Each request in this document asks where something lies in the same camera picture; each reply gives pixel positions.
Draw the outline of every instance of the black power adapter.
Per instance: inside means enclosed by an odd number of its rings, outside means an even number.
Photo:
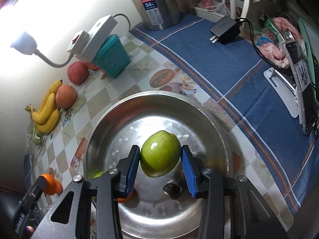
[[[212,43],[219,41],[225,45],[233,41],[240,33],[240,25],[240,22],[233,20],[231,17],[224,16],[209,29],[213,34],[213,37],[211,37]]]

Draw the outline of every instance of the banana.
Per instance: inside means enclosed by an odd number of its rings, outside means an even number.
[[[47,103],[47,99],[49,98],[50,94],[53,93],[53,92],[56,94],[61,85],[62,85],[62,80],[55,81],[51,85],[49,91],[47,91],[47,94],[45,95],[44,100],[41,103],[41,106],[40,106],[40,108],[38,110],[38,113],[41,113],[41,111],[44,109],[44,106]]]
[[[55,102],[55,93],[53,92],[50,94],[49,98],[47,99],[47,103],[45,104],[41,112],[34,111],[32,105],[30,105],[30,108],[33,121],[38,125],[45,124],[49,119],[51,113],[57,108]]]
[[[36,130],[38,130],[39,132],[41,132],[43,134],[48,135],[55,128],[55,126],[59,122],[59,119],[60,119],[60,111],[59,111],[59,109],[56,109],[52,112],[49,119],[47,120],[47,122],[44,125],[38,125],[36,123],[34,123],[34,125],[35,125]]]

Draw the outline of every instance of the kettle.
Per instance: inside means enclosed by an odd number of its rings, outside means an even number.
[[[176,0],[133,0],[149,30],[169,28],[181,21]]]

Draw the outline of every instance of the screw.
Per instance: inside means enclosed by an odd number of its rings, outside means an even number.
[[[246,182],[248,179],[247,179],[247,177],[246,176],[243,176],[243,175],[240,175],[239,177],[238,177],[238,179],[241,181],[241,182]]]
[[[211,174],[212,172],[213,172],[213,170],[210,169],[210,168],[204,168],[203,169],[203,173],[205,173],[205,174]]]
[[[76,183],[82,182],[82,176],[81,175],[76,175],[73,177],[73,181]]]
[[[109,174],[117,174],[118,172],[119,172],[119,170],[116,169],[116,168],[112,168],[112,169],[110,169],[110,170],[108,171]]]

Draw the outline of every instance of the metal spoon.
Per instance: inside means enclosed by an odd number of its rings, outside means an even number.
[[[175,181],[170,181],[164,185],[163,191],[166,194],[166,196],[156,200],[153,203],[152,207],[155,207],[159,201],[161,201],[162,199],[166,199],[168,197],[170,197],[170,199],[178,199],[183,193],[183,188],[179,183]]]

